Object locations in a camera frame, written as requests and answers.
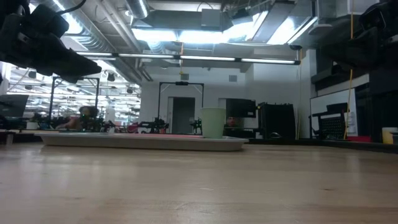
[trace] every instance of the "door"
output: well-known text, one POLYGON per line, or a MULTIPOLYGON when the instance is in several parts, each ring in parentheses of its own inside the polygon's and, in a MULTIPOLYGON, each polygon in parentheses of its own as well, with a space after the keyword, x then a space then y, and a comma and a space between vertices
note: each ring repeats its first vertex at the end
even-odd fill
POLYGON ((195 119, 195 99, 175 97, 173 100, 173 134, 190 134, 195 119))

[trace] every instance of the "ceiling light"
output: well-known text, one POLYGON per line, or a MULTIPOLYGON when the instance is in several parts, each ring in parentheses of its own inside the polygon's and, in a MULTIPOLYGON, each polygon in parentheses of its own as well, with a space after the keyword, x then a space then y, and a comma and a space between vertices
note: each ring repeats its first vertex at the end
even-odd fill
POLYGON ((105 57, 87 57, 90 60, 116 60, 116 57, 109 57, 109 58, 105 58, 105 57))
POLYGON ((114 82, 114 81, 115 81, 114 74, 111 73, 111 72, 109 72, 109 73, 108 73, 108 78, 107 78, 107 80, 108 80, 109 82, 114 82))
POLYGON ((251 30, 249 31, 249 33, 246 35, 246 40, 253 39, 253 37, 255 36, 257 31, 260 29, 260 26, 262 25, 262 23, 266 19, 267 15, 268 15, 268 11, 264 11, 264 12, 262 12, 260 14, 256 14, 256 15, 253 16, 254 25, 251 28, 251 30))
POLYGON ((29 78, 36 78, 36 72, 35 72, 35 71, 30 71, 30 72, 27 74, 27 76, 28 76, 29 78))
POLYGON ((134 89, 131 87, 131 86, 129 86, 128 88, 127 88, 127 93, 128 94, 132 94, 134 92, 134 89))
POLYGON ((305 25, 305 27, 303 27, 303 29, 299 30, 287 43, 291 44, 295 40, 297 40, 297 38, 299 38, 301 35, 303 35, 303 33, 306 30, 308 30, 316 21, 318 21, 318 17, 314 17, 307 25, 305 25))
MULTIPOLYGON (((53 0, 53 2, 61 9, 65 10, 65 7, 58 1, 53 0)), ((79 25, 79 23, 69 14, 66 13, 62 15, 64 19, 69 23, 69 29, 67 31, 68 34, 79 34, 83 31, 83 28, 79 25)))
POLYGON ((133 58, 158 58, 158 59, 173 59, 173 55, 156 55, 156 54, 119 54, 120 57, 133 58))
POLYGON ((150 30, 150 29, 132 29, 137 40, 144 40, 146 42, 158 41, 176 41, 177 36, 172 30, 150 30))
POLYGON ((181 33, 179 41, 191 44, 219 44, 228 40, 222 32, 186 30, 181 33))
POLYGON ((295 34, 294 21, 288 17, 268 40, 267 44, 285 44, 295 34))
POLYGON ((206 56, 188 56, 188 55, 181 55, 181 59, 188 59, 188 60, 218 60, 224 62, 233 62, 235 58, 230 57, 206 57, 206 56))
POLYGON ((94 56, 94 57, 111 57, 112 53, 101 53, 101 52, 77 52, 81 56, 94 56))
POLYGON ((242 62, 252 63, 276 63, 285 65, 295 65, 297 62, 293 60, 274 60, 274 59, 258 59, 258 58, 242 58, 242 62))
MULTIPOLYGON (((21 93, 21 92, 8 92, 8 95, 29 95, 29 96, 41 96, 41 97, 51 97, 51 93, 21 93)), ((95 100, 96 96, 95 95, 81 95, 81 94, 60 94, 60 93, 54 93, 55 97, 76 97, 79 99, 86 99, 86 100, 95 100)), ((105 100, 107 96, 100 95, 98 96, 98 100, 105 100)), ((136 96, 113 96, 109 95, 108 97, 112 97, 113 99, 116 100, 138 100, 136 96)))

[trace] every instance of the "ceiling vent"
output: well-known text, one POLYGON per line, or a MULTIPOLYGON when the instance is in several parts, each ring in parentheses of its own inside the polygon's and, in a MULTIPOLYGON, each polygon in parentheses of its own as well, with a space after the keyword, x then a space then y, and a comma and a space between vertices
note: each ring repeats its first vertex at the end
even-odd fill
POLYGON ((230 75, 229 76, 229 82, 238 82, 238 76, 237 75, 230 75))
POLYGON ((186 73, 181 74, 181 81, 189 81, 189 74, 186 73))

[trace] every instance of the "cable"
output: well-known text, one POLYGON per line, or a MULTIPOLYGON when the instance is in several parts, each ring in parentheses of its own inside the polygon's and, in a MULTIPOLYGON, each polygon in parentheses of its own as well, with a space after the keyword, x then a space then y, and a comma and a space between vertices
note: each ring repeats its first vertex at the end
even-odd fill
MULTIPOLYGON (((351 40, 354 39, 354 0, 351 2, 351 40)), ((346 127, 344 131, 344 140, 347 139, 347 128, 348 128, 348 115, 349 115, 349 104, 351 103, 351 88, 353 87, 353 74, 354 70, 350 70, 349 75, 349 89, 348 89, 348 105, 347 105, 347 116, 346 116, 346 127)))
POLYGON ((302 94, 302 68, 303 68, 302 63, 301 63, 302 60, 303 60, 303 49, 300 49, 300 100, 299 100, 299 103, 298 103, 298 110, 297 110, 297 119, 298 119, 297 123, 298 123, 298 125, 297 125, 296 140, 299 140, 299 138, 300 138, 300 125, 301 125, 301 121, 300 121, 301 110, 300 110, 300 107, 301 107, 301 103, 302 103, 302 96, 301 96, 301 94, 302 94))
POLYGON ((86 3, 86 1, 87 1, 87 0, 81 0, 81 3, 79 3, 77 6, 71 7, 70 9, 66 9, 66 10, 64 10, 64 11, 59 11, 59 12, 57 12, 57 14, 58 14, 58 15, 62 15, 62 14, 65 14, 65 13, 69 13, 69 12, 76 11, 76 10, 78 10, 79 8, 81 8, 81 7, 86 3))
POLYGON ((209 5, 209 6, 211 7, 211 9, 214 9, 213 6, 211 6, 211 4, 209 4, 209 3, 206 2, 206 1, 202 1, 202 2, 199 4, 198 8, 197 8, 197 12, 199 11, 199 7, 200 7, 203 3, 206 3, 207 5, 209 5))

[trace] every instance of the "desk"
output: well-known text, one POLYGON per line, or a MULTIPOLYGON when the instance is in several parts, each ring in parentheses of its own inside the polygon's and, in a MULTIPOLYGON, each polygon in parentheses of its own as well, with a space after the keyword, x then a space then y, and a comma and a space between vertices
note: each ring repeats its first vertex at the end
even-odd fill
POLYGON ((398 220, 398 156, 332 147, 0 149, 2 224, 398 220))

